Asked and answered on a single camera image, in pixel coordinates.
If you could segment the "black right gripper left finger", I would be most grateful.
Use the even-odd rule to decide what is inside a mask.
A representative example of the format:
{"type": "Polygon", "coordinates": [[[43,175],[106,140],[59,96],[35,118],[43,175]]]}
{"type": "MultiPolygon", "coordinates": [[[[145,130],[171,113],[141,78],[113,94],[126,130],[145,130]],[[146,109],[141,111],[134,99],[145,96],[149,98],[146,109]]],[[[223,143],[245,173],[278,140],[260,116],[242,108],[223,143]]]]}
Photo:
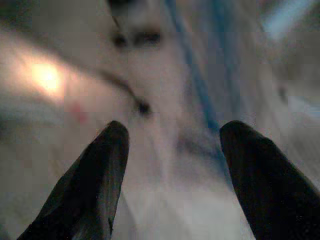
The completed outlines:
{"type": "Polygon", "coordinates": [[[109,122],[17,240],[111,240],[128,154],[127,128],[109,122]]]}

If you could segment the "blue plastic clothes hanger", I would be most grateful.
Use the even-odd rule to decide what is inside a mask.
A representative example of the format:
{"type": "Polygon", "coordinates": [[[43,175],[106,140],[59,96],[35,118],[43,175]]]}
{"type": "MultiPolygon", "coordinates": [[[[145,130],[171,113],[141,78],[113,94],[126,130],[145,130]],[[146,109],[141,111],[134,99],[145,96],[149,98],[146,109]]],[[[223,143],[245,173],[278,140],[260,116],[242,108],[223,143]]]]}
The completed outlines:
{"type": "MultiPolygon", "coordinates": [[[[221,48],[222,70],[226,72],[227,81],[230,80],[230,67],[226,62],[224,55],[228,47],[227,31],[231,28],[230,11],[224,0],[206,0],[204,9],[210,10],[208,19],[204,21],[208,24],[208,33],[212,33],[212,39],[217,41],[217,48],[221,48]]],[[[166,7],[178,33],[179,41],[182,45],[184,59],[189,67],[191,82],[194,84],[195,91],[204,116],[204,123],[211,136],[219,136],[220,125],[217,119],[217,112],[212,105],[209,96],[209,89],[201,74],[199,64],[196,60],[195,49],[192,47],[191,34],[187,31],[187,26],[183,23],[183,16],[180,13],[177,0],[165,0],[166,7]]]]}

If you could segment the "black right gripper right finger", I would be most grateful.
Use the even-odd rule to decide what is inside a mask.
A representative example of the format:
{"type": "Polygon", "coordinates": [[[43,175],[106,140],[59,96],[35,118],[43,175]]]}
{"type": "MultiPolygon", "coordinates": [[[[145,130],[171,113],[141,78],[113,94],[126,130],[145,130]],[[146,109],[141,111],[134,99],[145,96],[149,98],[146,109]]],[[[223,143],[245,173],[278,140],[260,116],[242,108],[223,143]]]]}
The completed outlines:
{"type": "Polygon", "coordinates": [[[269,138],[242,121],[220,128],[234,192],[256,240],[320,240],[320,191],[269,138]]]}

